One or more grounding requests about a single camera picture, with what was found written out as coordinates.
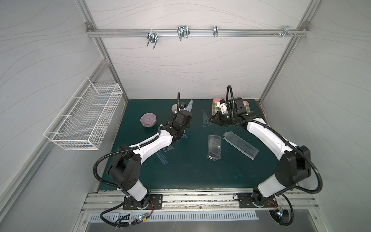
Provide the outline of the large clear triangle ruler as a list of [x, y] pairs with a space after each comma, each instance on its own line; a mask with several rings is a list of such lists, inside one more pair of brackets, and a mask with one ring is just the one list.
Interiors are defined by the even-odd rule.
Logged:
[[163, 152], [168, 152], [168, 151], [171, 151], [171, 150], [174, 150], [173, 146], [167, 146], [167, 147], [163, 148]]

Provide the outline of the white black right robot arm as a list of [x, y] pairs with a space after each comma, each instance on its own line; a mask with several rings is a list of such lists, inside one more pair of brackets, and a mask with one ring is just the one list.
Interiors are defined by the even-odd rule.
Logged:
[[294, 220], [293, 206], [285, 196], [288, 190], [298, 189], [317, 194], [323, 188], [319, 170], [311, 161], [311, 152], [306, 146], [297, 146], [271, 128], [254, 111], [247, 111], [244, 100], [233, 95], [227, 87], [226, 97], [213, 99], [209, 123], [217, 126], [241, 126], [256, 136], [276, 156], [278, 163], [274, 173], [253, 187], [252, 192], [233, 196], [240, 208], [263, 208], [272, 206], [271, 218], [281, 226], [289, 226]]

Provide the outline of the clear ruler set pouch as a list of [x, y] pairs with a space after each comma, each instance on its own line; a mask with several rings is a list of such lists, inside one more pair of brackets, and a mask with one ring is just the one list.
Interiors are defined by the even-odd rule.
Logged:
[[241, 137], [233, 133], [232, 131], [227, 131], [223, 134], [224, 140], [231, 144], [234, 148], [239, 150], [241, 153], [254, 160], [259, 150], [243, 140]]

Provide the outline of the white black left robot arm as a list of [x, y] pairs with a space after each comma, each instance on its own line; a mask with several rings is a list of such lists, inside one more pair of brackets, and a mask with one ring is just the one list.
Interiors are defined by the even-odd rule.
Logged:
[[[174, 117], [166, 124], [161, 124], [155, 135], [138, 144], [126, 146], [122, 150], [106, 154], [94, 163], [93, 176], [100, 183], [115, 187], [126, 195], [122, 203], [100, 213], [100, 219], [103, 222], [115, 228], [124, 228], [140, 224], [151, 217], [155, 204], [151, 201], [150, 191], [139, 180], [141, 166], [149, 157], [180, 140], [186, 129], [190, 127], [191, 119], [191, 112], [181, 108], [180, 93], [178, 93], [177, 110]], [[104, 180], [97, 171], [99, 164], [109, 157], [113, 159], [111, 160], [108, 175], [113, 182]], [[118, 218], [114, 222], [104, 217], [105, 214], [123, 207], [129, 200], [133, 200], [135, 206], [139, 209], [146, 209], [150, 205], [151, 212], [132, 222], [125, 222], [124, 217]]]

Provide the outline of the clear blue straight ruler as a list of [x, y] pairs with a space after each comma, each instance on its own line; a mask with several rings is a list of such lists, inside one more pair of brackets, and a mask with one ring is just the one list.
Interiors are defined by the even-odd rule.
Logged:
[[169, 163], [168, 159], [164, 156], [161, 151], [156, 152], [157, 158], [162, 162], [163, 165], [167, 165]]

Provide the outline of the blue printed ruler set card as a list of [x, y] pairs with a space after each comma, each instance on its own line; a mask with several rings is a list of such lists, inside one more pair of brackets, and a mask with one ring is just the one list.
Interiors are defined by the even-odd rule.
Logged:
[[192, 107], [193, 107], [193, 100], [190, 100], [190, 102], [186, 106], [185, 110], [188, 111], [188, 112], [191, 112]]

